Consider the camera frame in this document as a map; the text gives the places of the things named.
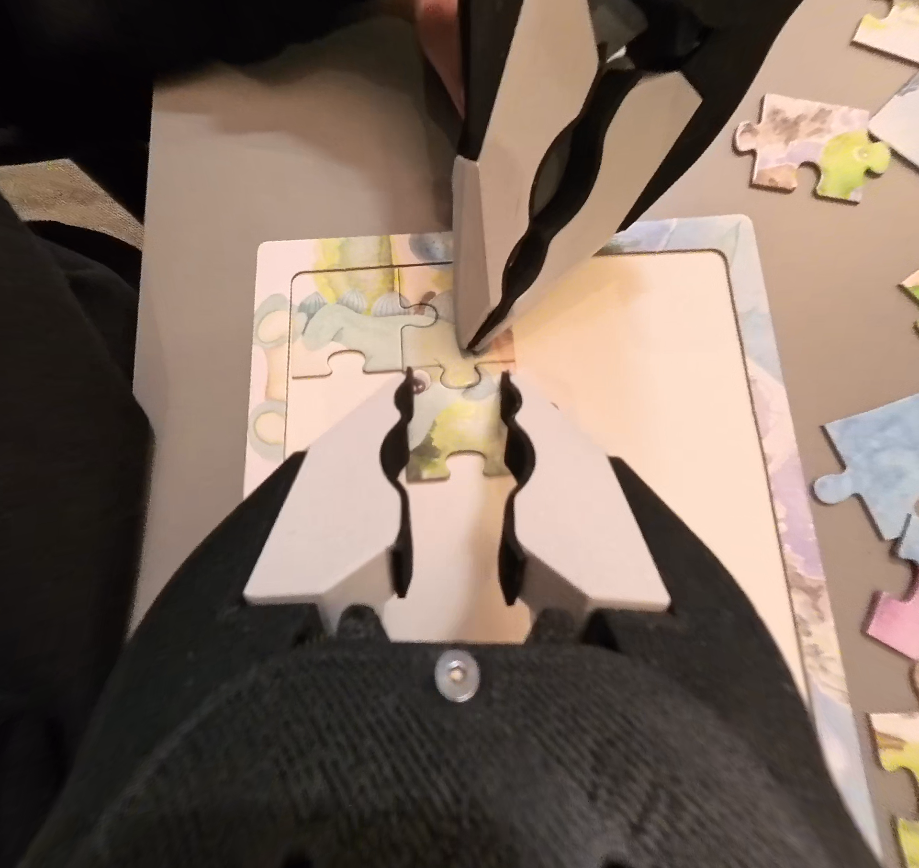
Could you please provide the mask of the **yellow green eyed jigsaw piece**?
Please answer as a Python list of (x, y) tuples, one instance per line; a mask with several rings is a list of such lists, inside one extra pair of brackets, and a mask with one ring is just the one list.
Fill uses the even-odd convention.
[(476, 454), (485, 476), (507, 476), (506, 426), (501, 418), (500, 382), (504, 368), (480, 371), (476, 384), (443, 384), (440, 366), (415, 368), (414, 414), (408, 426), (408, 483), (447, 480), (453, 455)]

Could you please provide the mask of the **person's left forearm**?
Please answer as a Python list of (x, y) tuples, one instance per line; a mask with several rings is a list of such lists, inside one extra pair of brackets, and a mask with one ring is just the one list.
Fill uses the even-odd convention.
[(2, 0), (2, 133), (67, 155), (136, 135), (155, 81), (265, 61), (374, 0)]

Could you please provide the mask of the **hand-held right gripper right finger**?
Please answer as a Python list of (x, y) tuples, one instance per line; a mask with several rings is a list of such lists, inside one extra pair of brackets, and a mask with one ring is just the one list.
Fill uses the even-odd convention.
[(671, 602), (604, 450), (517, 372), (500, 380), (514, 486), (499, 544), (507, 606), (664, 612)]

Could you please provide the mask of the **puzzle tray with painted border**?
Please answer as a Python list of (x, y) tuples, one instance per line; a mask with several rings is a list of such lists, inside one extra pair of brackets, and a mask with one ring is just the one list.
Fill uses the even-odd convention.
[[(258, 248), (243, 495), (397, 372), (332, 357), (292, 379), (301, 272), (452, 264), (449, 232), (265, 242)], [(564, 280), (513, 333), (512, 369), (622, 457), (725, 564), (806, 695), (856, 826), (882, 846), (810, 512), (752, 223), (640, 222)], [(383, 622), (398, 640), (514, 643), (532, 616), (501, 595), (512, 480), (453, 455), (447, 480), (407, 483), (415, 577)]]

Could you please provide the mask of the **pale blue yellow jigsaw piece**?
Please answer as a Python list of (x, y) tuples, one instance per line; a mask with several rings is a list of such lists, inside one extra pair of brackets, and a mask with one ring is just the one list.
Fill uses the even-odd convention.
[(403, 368), (403, 330), (432, 326), (437, 310), (414, 304), (398, 287), (391, 267), (301, 272), (291, 282), (292, 379), (332, 373), (339, 353), (363, 357), (363, 371)]

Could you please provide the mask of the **person's left hand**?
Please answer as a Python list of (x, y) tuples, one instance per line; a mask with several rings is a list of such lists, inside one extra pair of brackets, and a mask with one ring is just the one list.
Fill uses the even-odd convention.
[(464, 115), (459, 0), (413, 0), (413, 8), (420, 47), (456, 110)]

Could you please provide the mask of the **green dinosaur head jigsaw piece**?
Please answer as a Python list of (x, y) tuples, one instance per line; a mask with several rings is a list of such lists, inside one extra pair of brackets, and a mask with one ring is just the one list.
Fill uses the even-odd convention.
[(750, 186), (790, 193), (798, 171), (816, 170), (818, 198), (860, 203), (869, 177), (882, 176), (890, 148), (868, 131), (866, 110), (769, 93), (759, 119), (740, 123), (733, 148), (753, 157)]

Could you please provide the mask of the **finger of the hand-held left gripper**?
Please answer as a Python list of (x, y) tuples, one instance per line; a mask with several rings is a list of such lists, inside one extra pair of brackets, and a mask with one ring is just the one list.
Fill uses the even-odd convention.
[(467, 348), (480, 350), (602, 249), (644, 193), (702, 98), (678, 70), (609, 70), (569, 131), (568, 159), (500, 277), (501, 295)]
[(538, 173), (600, 68), (589, 0), (460, 0), (465, 115), (452, 175), (454, 321), (486, 347), (520, 299), (508, 266)]

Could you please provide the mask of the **pile of jigsaw pieces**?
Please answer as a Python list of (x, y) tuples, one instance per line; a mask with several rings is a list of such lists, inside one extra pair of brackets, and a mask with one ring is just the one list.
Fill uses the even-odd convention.
[[(750, 186), (790, 363), (806, 484), (842, 469), (823, 426), (917, 394), (917, 0), (806, 0), (754, 84), (764, 95), (863, 109), (891, 162), (860, 203), (818, 198), (816, 170), (783, 193)], [(879, 536), (861, 500), (815, 506), (856, 715), (867, 740), (881, 839), (917, 864), (917, 506)]]

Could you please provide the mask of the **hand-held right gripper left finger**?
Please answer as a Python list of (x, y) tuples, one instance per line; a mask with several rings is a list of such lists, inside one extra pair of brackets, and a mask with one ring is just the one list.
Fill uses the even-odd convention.
[(405, 598), (413, 576), (401, 476), (414, 416), (412, 370), (385, 384), (303, 453), (247, 581), (250, 605), (307, 604), (336, 628), (352, 606)]

